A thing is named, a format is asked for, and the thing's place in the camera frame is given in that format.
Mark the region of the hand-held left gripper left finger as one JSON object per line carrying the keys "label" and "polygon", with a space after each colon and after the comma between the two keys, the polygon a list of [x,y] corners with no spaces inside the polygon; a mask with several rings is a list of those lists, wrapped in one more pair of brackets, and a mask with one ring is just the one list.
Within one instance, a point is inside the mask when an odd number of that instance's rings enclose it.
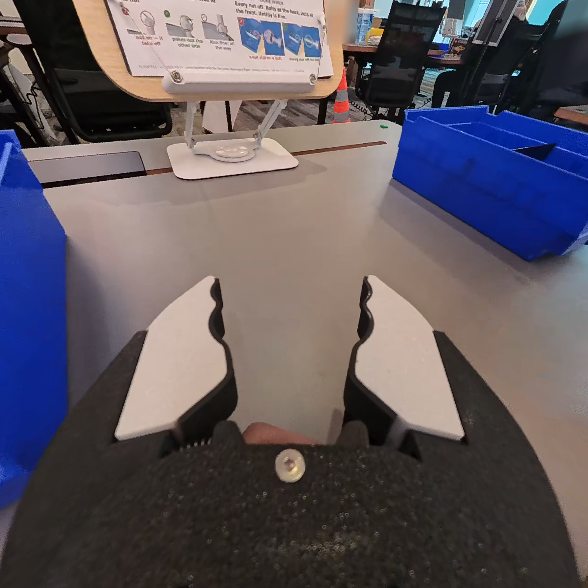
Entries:
{"label": "hand-held left gripper left finger", "polygon": [[117,441],[171,433],[181,446],[212,438],[238,402],[224,341],[218,278],[207,276],[150,324],[115,429]]}

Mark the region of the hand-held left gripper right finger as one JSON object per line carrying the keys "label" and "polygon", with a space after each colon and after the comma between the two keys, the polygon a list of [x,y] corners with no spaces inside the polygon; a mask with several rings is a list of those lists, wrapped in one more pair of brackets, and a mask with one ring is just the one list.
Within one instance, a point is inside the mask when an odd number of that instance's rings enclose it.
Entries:
{"label": "hand-held left gripper right finger", "polygon": [[399,450],[411,434],[462,442],[466,433],[435,331],[375,275],[363,278],[357,342],[344,386],[344,423],[373,446]]}

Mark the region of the blue divided storage bin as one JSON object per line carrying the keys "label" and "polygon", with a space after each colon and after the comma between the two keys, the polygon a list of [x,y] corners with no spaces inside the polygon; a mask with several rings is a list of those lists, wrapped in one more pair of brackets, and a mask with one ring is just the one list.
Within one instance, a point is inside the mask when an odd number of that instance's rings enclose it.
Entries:
{"label": "blue divided storage bin", "polygon": [[533,261],[587,245],[587,134],[489,107],[405,114],[393,179]]}

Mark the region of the person's left hand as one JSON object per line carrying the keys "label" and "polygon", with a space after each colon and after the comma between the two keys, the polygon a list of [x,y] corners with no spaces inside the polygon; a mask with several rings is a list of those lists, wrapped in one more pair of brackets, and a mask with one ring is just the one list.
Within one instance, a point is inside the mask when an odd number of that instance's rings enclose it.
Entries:
{"label": "person's left hand", "polygon": [[319,445],[319,442],[311,437],[266,422],[251,423],[242,433],[242,437],[249,445]]}

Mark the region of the white document stand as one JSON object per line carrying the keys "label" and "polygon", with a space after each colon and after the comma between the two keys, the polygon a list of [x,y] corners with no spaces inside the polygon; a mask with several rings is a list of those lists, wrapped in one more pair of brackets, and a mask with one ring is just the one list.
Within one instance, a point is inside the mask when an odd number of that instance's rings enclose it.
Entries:
{"label": "white document stand", "polygon": [[167,147],[172,172],[182,180],[203,180],[262,172],[285,171],[299,161],[281,144],[266,138],[287,100],[275,100],[251,137],[237,133],[195,136],[194,117],[198,104],[187,103],[184,143]]}

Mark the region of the dark flat tablet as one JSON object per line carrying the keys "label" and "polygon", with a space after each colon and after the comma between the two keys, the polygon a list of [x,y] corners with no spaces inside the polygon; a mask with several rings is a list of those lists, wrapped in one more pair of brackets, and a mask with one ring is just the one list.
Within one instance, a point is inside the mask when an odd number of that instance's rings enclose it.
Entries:
{"label": "dark flat tablet", "polygon": [[147,175],[139,152],[117,152],[29,160],[44,188],[67,187]]}

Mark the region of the orange striped traffic cone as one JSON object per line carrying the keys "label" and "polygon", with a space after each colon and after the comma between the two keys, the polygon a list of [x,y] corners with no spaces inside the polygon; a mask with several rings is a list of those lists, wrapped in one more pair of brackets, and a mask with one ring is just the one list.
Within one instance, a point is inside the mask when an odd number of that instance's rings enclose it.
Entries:
{"label": "orange striped traffic cone", "polygon": [[350,118],[350,104],[348,95],[348,82],[346,68],[342,69],[341,81],[336,89],[334,96],[334,115],[332,123],[349,123]]}

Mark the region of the black office chair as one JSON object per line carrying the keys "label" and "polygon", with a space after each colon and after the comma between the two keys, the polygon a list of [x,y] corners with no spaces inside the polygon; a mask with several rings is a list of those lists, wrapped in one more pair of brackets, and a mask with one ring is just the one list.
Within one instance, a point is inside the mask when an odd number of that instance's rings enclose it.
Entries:
{"label": "black office chair", "polygon": [[555,32],[566,7],[559,2],[543,25],[530,25],[525,1],[491,1],[462,53],[453,105],[496,107],[512,74]]}
{"label": "black office chair", "polygon": [[65,117],[64,130],[86,142],[160,138],[172,130],[168,104],[144,102],[103,72],[85,37],[73,1],[14,1]]}
{"label": "black office chair", "polygon": [[356,83],[371,119],[402,123],[420,89],[428,52],[442,22],[441,2],[429,6],[393,1],[369,74]]}

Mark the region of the instruction sheet on stand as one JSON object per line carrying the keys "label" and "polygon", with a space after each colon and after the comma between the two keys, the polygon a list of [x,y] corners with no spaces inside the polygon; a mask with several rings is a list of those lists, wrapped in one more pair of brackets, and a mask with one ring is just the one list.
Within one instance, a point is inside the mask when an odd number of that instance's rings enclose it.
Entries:
{"label": "instruction sheet on stand", "polygon": [[316,85],[307,91],[289,91],[286,86],[266,91],[248,91],[243,85],[238,92],[204,92],[200,86],[195,93],[169,93],[163,88],[161,77],[133,77],[129,73],[122,50],[109,17],[105,1],[74,1],[78,19],[91,52],[101,70],[123,92],[145,102],[199,102],[200,100],[279,100],[279,99],[322,99],[337,89],[343,70],[342,44],[330,48],[334,74],[318,79]]}

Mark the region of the white instruction board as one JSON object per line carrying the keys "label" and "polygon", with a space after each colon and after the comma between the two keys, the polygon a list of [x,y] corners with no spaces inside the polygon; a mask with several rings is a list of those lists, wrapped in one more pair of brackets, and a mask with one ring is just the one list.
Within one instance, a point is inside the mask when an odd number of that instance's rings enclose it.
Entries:
{"label": "white instruction board", "polygon": [[133,77],[168,93],[308,92],[334,74],[323,1],[106,1]]}

